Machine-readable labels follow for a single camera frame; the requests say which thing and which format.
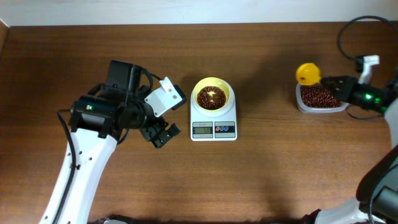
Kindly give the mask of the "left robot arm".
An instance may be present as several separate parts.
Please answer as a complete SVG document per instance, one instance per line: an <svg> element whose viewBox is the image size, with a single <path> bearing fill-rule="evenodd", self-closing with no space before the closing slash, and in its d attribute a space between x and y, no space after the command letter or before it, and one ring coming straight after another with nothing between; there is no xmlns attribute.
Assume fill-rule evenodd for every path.
<svg viewBox="0 0 398 224"><path fill-rule="evenodd" d="M111 61L104 83L72 104L66 122L57 115L67 137L67 149L41 223L86 223L104 168L130 130L161 148L180 133L162 115L187 98L178 85L132 63Z"/></svg>

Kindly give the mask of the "yellow measuring scoop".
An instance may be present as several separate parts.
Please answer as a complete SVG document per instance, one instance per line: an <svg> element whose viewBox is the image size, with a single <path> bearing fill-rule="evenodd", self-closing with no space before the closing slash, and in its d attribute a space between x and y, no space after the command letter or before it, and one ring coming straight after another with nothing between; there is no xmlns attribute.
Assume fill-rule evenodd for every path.
<svg viewBox="0 0 398 224"><path fill-rule="evenodd" d="M320 69L314 63L304 63L295 72L296 80L305 86L316 85L322 79Z"/></svg>

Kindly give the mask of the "red beans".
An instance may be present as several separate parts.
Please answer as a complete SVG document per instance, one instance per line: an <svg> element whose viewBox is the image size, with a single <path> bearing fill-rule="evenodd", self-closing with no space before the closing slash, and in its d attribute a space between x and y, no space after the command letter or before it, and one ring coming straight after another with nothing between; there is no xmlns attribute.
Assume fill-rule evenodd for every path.
<svg viewBox="0 0 398 224"><path fill-rule="evenodd" d="M311 108L337 108L341 106L341 102L320 85L302 85L300 95L303 103Z"/></svg>

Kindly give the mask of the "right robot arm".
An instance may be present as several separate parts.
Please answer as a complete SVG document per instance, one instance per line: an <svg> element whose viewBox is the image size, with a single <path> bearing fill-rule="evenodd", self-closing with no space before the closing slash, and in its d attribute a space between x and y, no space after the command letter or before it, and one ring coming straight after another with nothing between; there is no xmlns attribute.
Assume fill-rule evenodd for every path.
<svg viewBox="0 0 398 224"><path fill-rule="evenodd" d="M300 223L397 223L397 81L385 89L349 76L325 77L320 84L342 102L381 114L392 149L362 178L355 198L332 209L318 209Z"/></svg>

